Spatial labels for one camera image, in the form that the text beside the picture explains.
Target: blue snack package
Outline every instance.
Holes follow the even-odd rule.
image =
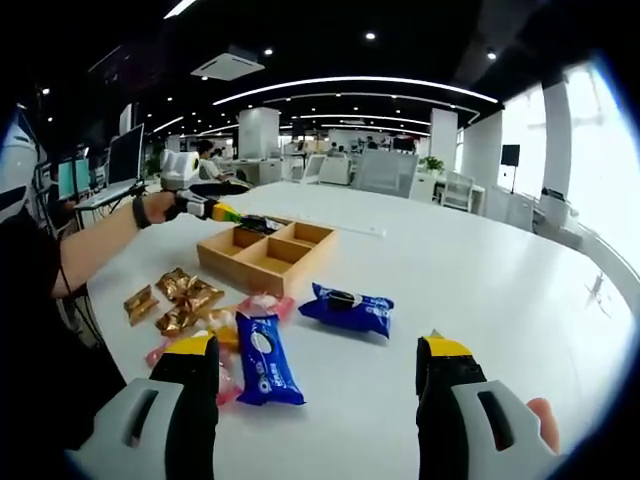
[[[313,284],[315,300],[305,303],[298,310],[307,317],[334,327],[356,332],[376,332],[389,338],[392,300],[384,297],[352,295],[340,290]]]
[[[236,322],[244,374],[244,392],[238,400],[250,405],[306,403],[284,355],[278,315],[248,317],[237,312]]]

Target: white table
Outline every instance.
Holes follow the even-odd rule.
[[[389,342],[328,333],[296,311],[281,335],[308,404],[224,409],[216,478],[417,478],[416,341],[433,328],[467,345],[487,378],[522,400],[549,399],[563,451],[609,401],[635,324],[608,281],[601,302],[590,296],[599,270],[585,256],[475,215],[349,189],[278,183],[227,201],[349,228],[312,279],[390,297],[396,308]],[[153,319],[129,327],[122,302],[176,266],[220,286],[199,268],[195,244],[224,228],[182,215],[143,231],[89,282],[127,381],[148,375],[143,357],[162,339]],[[223,288],[221,305],[244,298]],[[309,298],[310,284],[296,300]],[[169,306],[161,300],[154,319]]]

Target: wooden box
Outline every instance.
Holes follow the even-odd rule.
[[[338,232],[307,223],[275,220],[287,225],[271,235],[235,227],[201,241],[200,265],[248,294],[293,295],[307,274],[325,261]]]

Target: air conditioning unit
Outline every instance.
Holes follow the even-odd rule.
[[[198,77],[230,81],[263,69],[264,65],[260,65],[245,56],[226,52],[196,68],[191,74]]]

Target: black ceiling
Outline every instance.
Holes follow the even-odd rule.
[[[587,31],[584,25],[571,32],[570,40],[558,28],[559,19],[571,18],[571,9],[577,8],[574,2],[425,0],[377,8],[371,1],[198,0],[168,20],[163,17],[178,0],[74,2],[67,7],[51,3],[55,2],[40,6],[38,18],[33,20],[32,30],[40,35],[32,49],[27,47],[27,78],[21,97],[32,112],[39,113],[37,130],[45,146],[51,148],[81,141],[83,133],[99,119],[114,125],[117,113],[130,101],[139,102],[139,118],[147,131],[185,116],[162,134],[202,132],[209,125],[216,128],[235,123],[240,110],[265,102],[282,112],[283,124],[290,123],[292,116],[311,114],[362,114],[428,122],[432,107],[455,105],[471,110],[456,108],[460,125],[465,125],[477,117],[475,112],[488,114],[501,108],[500,103],[425,86],[336,82],[274,90],[217,107],[212,104],[277,83],[346,75],[439,82],[504,101],[558,66],[586,57],[593,47],[588,35],[583,35]],[[376,39],[367,40],[367,32],[374,32]],[[120,45],[114,55],[88,73]],[[258,54],[258,61],[266,68],[231,82],[202,81],[190,75],[229,45]],[[266,48],[273,49],[273,55],[265,56]],[[498,53],[495,62],[487,58],[488,48]],[[50,95],[41,97],[41,108],[34,95],[35,85],[51,89]],[[336,97],[335,93],[344,95]],[[311,94],[331,95],[307,96]],[[47,122],[49,117],[53,118],[51,123]],[[313,128],[339,120],[306,122]],[[400,128],[404,124],[408,130],[428,131],[419,124],[373,121],[376,127]]]

